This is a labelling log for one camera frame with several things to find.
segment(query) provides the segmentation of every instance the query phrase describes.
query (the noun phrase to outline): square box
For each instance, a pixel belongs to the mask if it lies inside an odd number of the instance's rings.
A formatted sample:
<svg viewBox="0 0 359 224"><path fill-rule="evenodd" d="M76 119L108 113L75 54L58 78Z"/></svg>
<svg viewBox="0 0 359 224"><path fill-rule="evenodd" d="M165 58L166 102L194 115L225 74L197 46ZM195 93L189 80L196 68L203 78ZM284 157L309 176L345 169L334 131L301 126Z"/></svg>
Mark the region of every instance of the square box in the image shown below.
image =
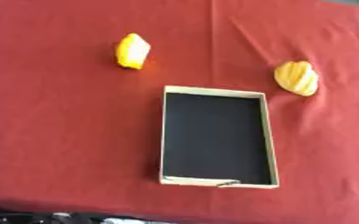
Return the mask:
<svg viewBox="0 0 359 224"><path fill-rule="evenodd" d="M165 87L161 184L278 187L263 93Z"/></svg>

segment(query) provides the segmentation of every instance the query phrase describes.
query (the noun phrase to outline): yellow fruit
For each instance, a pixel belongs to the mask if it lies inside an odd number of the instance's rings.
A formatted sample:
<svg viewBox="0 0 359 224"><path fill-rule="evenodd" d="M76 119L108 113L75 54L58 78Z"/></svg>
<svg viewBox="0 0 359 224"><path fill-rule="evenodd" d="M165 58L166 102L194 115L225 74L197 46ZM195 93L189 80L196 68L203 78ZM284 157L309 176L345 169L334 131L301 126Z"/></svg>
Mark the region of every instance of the yellow fruit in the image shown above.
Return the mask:
<svg viewBox="0 0 359 224"><path fill-rule="evenodd" d="M309 96L317 90L319 75L309 62L288 62L275 69L275 80L285 90Z"/></svg>
<svg viewBox="0 0 359 224"><path fill-rule="evenodd" d="M117 62L122 67L141 69L151 46L136 33L131 33L116 49Z"/></svg>

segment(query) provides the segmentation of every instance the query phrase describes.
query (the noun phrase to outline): red tablecloth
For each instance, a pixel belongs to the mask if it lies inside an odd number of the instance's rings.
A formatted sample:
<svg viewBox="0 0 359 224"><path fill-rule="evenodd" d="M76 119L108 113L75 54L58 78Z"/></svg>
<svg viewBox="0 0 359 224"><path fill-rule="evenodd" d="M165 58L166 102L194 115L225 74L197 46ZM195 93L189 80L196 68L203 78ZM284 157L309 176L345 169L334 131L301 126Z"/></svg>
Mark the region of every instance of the red tablecloth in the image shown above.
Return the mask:
<svg viewBox="0 0 359 224"><path fill-rule="evenodd" d="M129 32L144 70L118 67ZM309 60L320 89L273 68ZM164 85L267 94L281 186L160 185ZM0 0L0 205L226 223L359 223L359 8L318 0Z"/></svg>

